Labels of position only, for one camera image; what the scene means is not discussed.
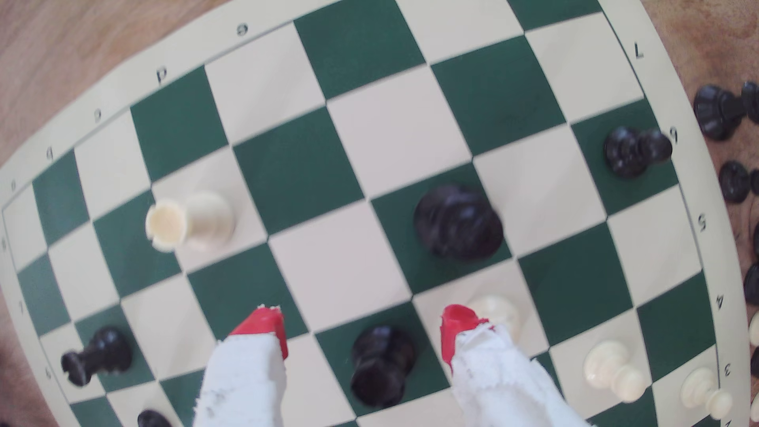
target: captured black piece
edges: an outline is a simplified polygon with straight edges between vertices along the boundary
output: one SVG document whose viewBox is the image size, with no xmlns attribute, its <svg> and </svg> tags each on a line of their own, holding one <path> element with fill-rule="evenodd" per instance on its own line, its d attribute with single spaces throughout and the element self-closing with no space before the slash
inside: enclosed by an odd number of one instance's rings
<svg viewBox="0 0 759 427">
<path fill-rule="evenodd" d="M 734 160 L 725 162 L 720 168 L 720 189 L 722 197 L 728 203 L 742 203 L 748 197 L 751 180 L 748 171 L 741 163 Z"/>
<path fill-rule="evenodd" d="M 414 343 L 405 332 L 390 326 L 367 329 L 351 349 L 353 395 L 375 408 L 397 405 L 416 359 Z"/>
<path fill-rule="evenodd" d="M 503 242 L 501 219 L 485 195 L 461 185 L 427 192 L 414 211 L 414 228 L 433 254 L 459 261 L 490 258 Z"/>
<path fill-rule="evenodd" d="M 759 86 L 752 81 L 743 84 L 741 96 L 709 84 L 696 93 L 693 100 L 701 132 L 715 141 L 729 139 L 744 117 L 759 124 Z"/>
<path fill-rule="evenodd" d="M 603 143 L 606 164 L 620 178 L 636 178 L 649 166 L 672 157 L 672 143 L 659 129 L 639 131 L 622 126 L 614 129 Z"/>
<path fill-rule="evenodd" d="M 79 387 L 90 383 L 98 372 L 123 372 L 132 364 L 132 349 L 115 327 L 102 327 L 81 353 L 70 351 L 61 357 L 63 372 Z"/>
<path fill-rule="evenodd" d="M 137 427 L 172 427 L 172 425 L 160 413 L 144 410 L 137 416 Z"/>
</svg>

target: white pawn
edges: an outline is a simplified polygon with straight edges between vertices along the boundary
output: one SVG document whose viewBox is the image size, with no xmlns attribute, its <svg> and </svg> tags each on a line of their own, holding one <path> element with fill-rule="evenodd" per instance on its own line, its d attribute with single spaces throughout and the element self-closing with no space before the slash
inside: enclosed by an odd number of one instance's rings
<svg viewBox="0 0 759 427">
<path fill-rule="evenodd" d="M 217 248 L 233 231 L 235 212 L 214 193 L 192 195 L 184 204 L 159 200 L 145 216 L 145 234 L 161 252 L 172 252 L 185 243 L 201 251 Z"/>
<path fill-rule="evenodd" d="M 754 314 L 751 323 L 748 324 L 748 340 L 752 346 L 759 346 L 759 312 Z"/>
<path fill-rule="evenodd" d="M 585 358 L 585 380 L 595 388 L 610 388 L 623 402 L 635 402 L 647 385 L 643 374 L 629 362 L 627 347 L 619 341 L 604 341 Z"/>
<path fill-rule="evenodd" d="M 709 368 L 698 368 L 688 375 L 682 383 L 680 399 L 689 409 L 705 405 L 714 419 L 722 419 L 732 409 L 732 396 L 717 388 L 716 375 Z"/>
<path fill-rule="evenodd" d="M 509 335 L 515 343 L 521 334 L 521 319 L 519 310 L 505 297 L 485 295 L 472 299 L 467 307 L 474 310 L 479 318 L 486 318 L 492 324 L 502 324 L 509 330 Z"/>
</svg>

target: cream square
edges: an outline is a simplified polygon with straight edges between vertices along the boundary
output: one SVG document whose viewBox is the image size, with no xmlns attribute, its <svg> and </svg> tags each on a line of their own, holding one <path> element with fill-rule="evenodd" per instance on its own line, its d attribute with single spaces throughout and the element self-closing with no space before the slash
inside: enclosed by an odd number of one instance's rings
<svg viewBox="0 0 759 427">
<path fill-rule="evenodd" d="M 93 220 L 150 188 L 130 111 L 74 148 L 74 156 Z"/>
<path fill-rule="evenodd" d="M 532 357 L 548 350 L 546 333 L 530 290 L 517 261 L 511 259 L 414 296 L 414 306 L 441 363 L 440 316 L 443 309 L 450 304 L 468 305 L 470 301 L 488 295 L 501 296 L 517 308 L 521 319 L 517 346 L 525 355 Z M 451 378 L 447 366 L 443 371 Z"/>
<path fill-rule="evenodd" d="M 471 153 L 426 65 L 327 103 L 369 198 L 466 163 Z"/>
<path fill-rule="evenodd" d="M 193 194 L 206 191 L 230 203 L 235 212 L 235 231 L 229 241 L 218 248 L 207 251 L 187 245 L 177 248 L 177 259 L 187 273 L 266 241 L 266 229 L 231 147 L 223 147 L 153 184 L 156 200 L 166 198 L 182 203 Z"/>
<path fill-rule="evenodd" d="M 178 274 L 132 294 L 121 307 L 157 379 L 206 366 L 216 339 L 186 276 Z"/>
<path fill-rule="evenodd" d="M 551 359 L 553 359 L 559 383 L 562 385 L 564 397 L 567 403 L 585 419 L 622 402 L 609 389 L 593 388 L 585 381 L 583 373 L 587 354 L 596 345 L 607 340 L 616 340 L 626 346 L 630 352 L 629 364 L 643 374 L 647 385 L 651 384 L 646 346 L 635 310 L 628 310 L 593 329 L 551 347 Z"/>
<path fill-rule="evenodd" d="M 118 292 L 91 222 L 58 240 L 48 255 L 72 321 L 118 303 Z"/>
<path fill-rule="evenodd" d="M 398 0 L 398 6 L 430 64 L 522 35 L 503 0 Z"/>
<path fill-rule="evenodd" d="M 285 427 L 338 425 L 353 420 L 356 415 L 313 335 L 293 338 L 287 346 L 287 390 L 282 400 Z"/>
<path fill-rule="evenodd" d="M 568 122 L 643 98 L 603 12 L 528 31 L 540 67 Z"/>
<path fill-rule="evenodd" d="M 526 255 L 602 223 L 606 211 L 568 125 L 474 158 L 509 247 Z"/>
<path fill-rule="evenodd" d="M 21 271 L 47 249 L 32 185 L 5 208 L 3 218 L 16 271 Z"/>
<path fill-rule="evenodd" d="M 73 323 L 42 335 L 39 341 L 43 345 L 53 375 L 58 379 L 61 391 L 69 403 L 83 402 L 106 394 L 97 375 L 93 375 L 89 384 L 84 387 L 77 387 L 68 380 L 68 374 L 63 372 L 61 356 L 69 351 L 80 352 L 84 348 Z"/>
<path fill-rule="evenodd" d="M 277 233 L 269 247 L 313 332 L 411 298 L 369 202 L 358 201 Z"/>
<path fill-rule="evenodd" d="M 292 23 L 216 59 L 206 74 L 232 144 L 324 105 Z"/>
<path fill-rule="evenodd" d="M 679 185 L 612 215 L 609 231 L 636 305 L 701 271 Z"/>
<path fill-rule="evenodd" d="M 182 426 L 166 393 L 156 381 L 108 393 L 108 402 L 124 427 L 137 427 L 137 417 L 144 410 L 163 415 L 171 425 Z"/>
</svg>

